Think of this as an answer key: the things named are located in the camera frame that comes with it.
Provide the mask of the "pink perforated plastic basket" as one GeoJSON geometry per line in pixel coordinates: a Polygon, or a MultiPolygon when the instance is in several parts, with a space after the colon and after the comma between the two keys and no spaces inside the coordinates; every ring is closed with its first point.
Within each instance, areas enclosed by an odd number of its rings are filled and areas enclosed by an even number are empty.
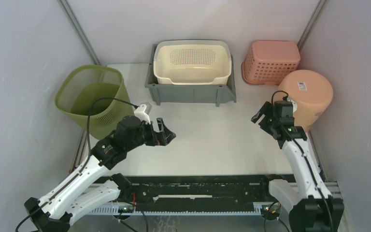
{"type": "Polygon", "coordinates": [[[298,46],[293,41],[254,41],[242,62],[242,78],[250,85],[279,85],[300,62],[298,46]]]}

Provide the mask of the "orange plastic bucket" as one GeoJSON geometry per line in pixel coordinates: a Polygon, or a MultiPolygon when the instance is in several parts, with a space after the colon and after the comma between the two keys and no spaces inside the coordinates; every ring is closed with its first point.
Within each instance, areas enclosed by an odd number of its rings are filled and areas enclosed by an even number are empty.
{"type": "Polygon", "coordinates": [[[295,126],[308,132],[333,99],[333,88],[321,74],[310,70],[296,70],[288,74],[278,86],[289,94],[297,109],[293,114],[295,126]]]}

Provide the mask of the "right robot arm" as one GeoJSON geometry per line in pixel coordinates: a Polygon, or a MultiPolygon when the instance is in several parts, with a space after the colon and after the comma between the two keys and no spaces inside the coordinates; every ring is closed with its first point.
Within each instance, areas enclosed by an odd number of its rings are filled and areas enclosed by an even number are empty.
{"type": "Polygon", "coordinates": [[[310,153],[307,135],[302,127],[294,124],[292,102],[267,101],[251,121],[278,142],[297,185],[293,189],[286,180],[271,180],[259,189],[262,199],[276,199],[281,203],[288,212],[293,232],[336,232],[344,212],[343,200],[335,198],[322,180],[310,153]]]}

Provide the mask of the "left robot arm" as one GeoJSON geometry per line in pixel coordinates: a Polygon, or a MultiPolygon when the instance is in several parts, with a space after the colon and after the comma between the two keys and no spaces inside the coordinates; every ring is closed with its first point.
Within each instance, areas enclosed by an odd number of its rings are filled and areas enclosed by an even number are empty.
{"type": "Polygon", "coordinates": [[[128,152],[146,146],[166,146],[176,134],[169,130],[162,118],[157,118],[159,131],[150,121],[126,116],[116,129],[91,148],[88,157],[51,192],[41,198],[29,198],[24,207],[37,231],[66,232],[82,216],[106,202],[127,201],[132,194],[131,183],[121,173],[112,175],[100,187],[85,190],[119,162],[128,152]]]}

